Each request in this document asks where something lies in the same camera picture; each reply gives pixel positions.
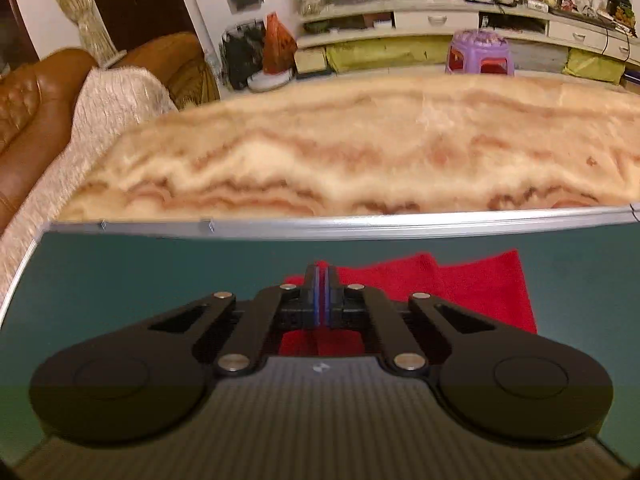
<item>curtain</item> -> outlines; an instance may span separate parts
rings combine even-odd
[[[94,0],[57,0],[60,9],[78,26],[80,41],[99,64],[116,55],[116,48],[97,12]]]

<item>stool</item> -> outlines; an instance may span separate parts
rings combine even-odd
[[[488,30],[459,30],[449,45],[445,72],[513,75],[509,43]]]

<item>brown door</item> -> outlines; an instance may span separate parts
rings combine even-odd
[[[194,32],[184,0],[95,0],[118,50],[174,32]]]
[[[35,62],[38,54],[24,26],[16,0],[0,0],[0,73]]]

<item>red cloth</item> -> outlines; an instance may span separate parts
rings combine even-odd
[[[319,262],[326,267],[327,263]],[[369,267],[337,267],[341,283],[362,283],[386,292],[390,300],[406,301],[412,292],[428,292],[492,319],[536,333],[527,285],[517,251],[469,264],[439,266],[427,253]],[[301,285],[303,276],[286,283]],[[280,355],[360,355],[360,333],[350,330],[295,330],[287,332]]]

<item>green board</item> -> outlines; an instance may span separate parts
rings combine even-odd
[[[601,437],[640,463],[640,226],[422,240],[245,241],[48,233],[0,330],[0,456],[42,433],[27,396],[35,367],[68,345],[215,290],[240,299],[326,260],[361,266],[420,251],[441,264],[516,248],[538,331],[594,356],[615,386]]]

